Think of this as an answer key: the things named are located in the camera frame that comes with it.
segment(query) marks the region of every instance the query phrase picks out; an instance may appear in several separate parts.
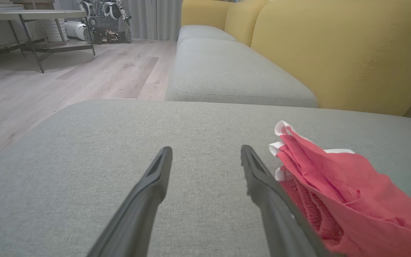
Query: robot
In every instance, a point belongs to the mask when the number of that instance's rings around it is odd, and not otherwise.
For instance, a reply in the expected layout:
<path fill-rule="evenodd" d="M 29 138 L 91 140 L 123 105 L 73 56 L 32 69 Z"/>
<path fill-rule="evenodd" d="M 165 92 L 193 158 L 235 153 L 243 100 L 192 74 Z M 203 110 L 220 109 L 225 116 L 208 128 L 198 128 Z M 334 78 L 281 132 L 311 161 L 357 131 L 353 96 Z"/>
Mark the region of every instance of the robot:
<path fill-rule="evenodd" d="M 87 43 L 104 44 L 114 42 L 131 43 L 131 30 L 118 31 L 118 20 L 129 24 L 131 15 L 126 15 L 121 0 L 76 0 L 80 10 L 87 12 L 86 23 L 90 27 L 84 31 Z"/>

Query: red garment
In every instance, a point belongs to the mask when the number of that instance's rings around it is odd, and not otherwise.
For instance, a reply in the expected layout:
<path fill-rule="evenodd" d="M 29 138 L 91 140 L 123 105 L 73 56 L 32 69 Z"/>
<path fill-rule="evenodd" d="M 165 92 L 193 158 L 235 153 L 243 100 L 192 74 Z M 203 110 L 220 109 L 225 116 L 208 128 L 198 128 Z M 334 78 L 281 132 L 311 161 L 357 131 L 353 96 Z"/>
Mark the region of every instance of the red garment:
<path fill-rule="evenodd" d="M 291 180 L 280 184 L 325 246 L 349 257 L 411 257 L 411 198 L 363 156 L 326 153 L 286 125 L 276 156 Z"/>

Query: table top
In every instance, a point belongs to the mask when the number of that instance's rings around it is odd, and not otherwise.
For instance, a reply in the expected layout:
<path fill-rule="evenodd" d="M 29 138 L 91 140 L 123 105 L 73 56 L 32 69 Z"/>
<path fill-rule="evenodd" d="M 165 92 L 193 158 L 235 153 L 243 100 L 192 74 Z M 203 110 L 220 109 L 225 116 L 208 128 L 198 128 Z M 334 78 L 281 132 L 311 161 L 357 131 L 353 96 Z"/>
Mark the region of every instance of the table top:
<path fill-rule="evenodd" d="M 84 10 L 0 10 L 0 21 L 18 20 L 19 15 L 24 20 L 48 20 L 83 18 L 87 13 Z"/>

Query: gray seat cushion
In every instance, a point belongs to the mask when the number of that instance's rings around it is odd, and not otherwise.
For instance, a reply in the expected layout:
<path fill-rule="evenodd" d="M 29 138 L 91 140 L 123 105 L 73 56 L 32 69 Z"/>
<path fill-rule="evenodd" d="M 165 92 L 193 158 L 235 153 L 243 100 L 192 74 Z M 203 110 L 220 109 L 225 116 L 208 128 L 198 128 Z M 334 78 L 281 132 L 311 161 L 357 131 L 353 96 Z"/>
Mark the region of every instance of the gray seat cushion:
<path fill-rule="evenodd" d="M 189 39 L 190 37 L 237 41 L 233 36 L 216 27 L 204 25 L 186 25 L 180 28 L 177 47 L 184 39 Z"/>
<path fill-rule="evenodd" d="M 318 107 L 306 86 L 248 46 L 198 38 L 178 46 L 165 99 Z"/>
<path fill-rule="evenodd" d="M 85 256 L 158 150 L 173 148 L 149 256 L 269 256 L 240 147 L 269 170 L 281 119 L 322 148 L 367 157 L 411 196 L 411 119 L 203 102 L 87 101 L 0 155 L 0 256 Z"/>

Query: yellow cushion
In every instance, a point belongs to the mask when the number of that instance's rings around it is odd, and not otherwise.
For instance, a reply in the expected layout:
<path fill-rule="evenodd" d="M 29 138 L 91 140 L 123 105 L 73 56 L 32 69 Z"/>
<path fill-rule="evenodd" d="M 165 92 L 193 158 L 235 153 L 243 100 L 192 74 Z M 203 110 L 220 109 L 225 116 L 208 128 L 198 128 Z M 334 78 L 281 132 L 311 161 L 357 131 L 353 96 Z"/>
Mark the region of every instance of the yellow cushion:
<path fill-rule="evenodd" d="M 226 16 L 225 31 L 239 42 L 250 46 L 259 12 L 267 0 L 247 0 L 232 5 Z"/>
<path fill-rule="evenodd" d="M 269 2 L 251 48 L 321 108 L 404 115 L 411 106 L 411 0 Z"/>
<path fill-rule="evenodd" d="M 182 26 L 206 25 L 225 29 L 226 15 L 232 2 L 213 0 L 184 0 L 182 3 Z"/>

